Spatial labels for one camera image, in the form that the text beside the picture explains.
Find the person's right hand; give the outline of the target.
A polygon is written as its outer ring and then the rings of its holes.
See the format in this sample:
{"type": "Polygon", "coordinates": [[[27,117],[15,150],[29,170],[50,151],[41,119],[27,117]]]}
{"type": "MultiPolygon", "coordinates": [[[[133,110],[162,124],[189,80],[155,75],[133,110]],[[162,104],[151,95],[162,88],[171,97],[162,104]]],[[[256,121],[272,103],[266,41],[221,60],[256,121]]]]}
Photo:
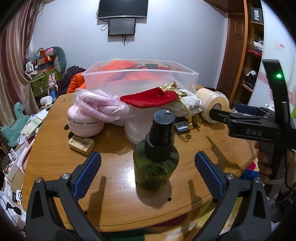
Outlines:
{"type": "Polygon", "coordinates": [[[272,168],[269,166],[269,157],[262,152],[259,142],[255,142],[254,148],[258,150],[257,159],[258,159],[258,168],[259,168],[259,177],[263,183],[269,182],[269,176],[272,173],[272,168]]]}

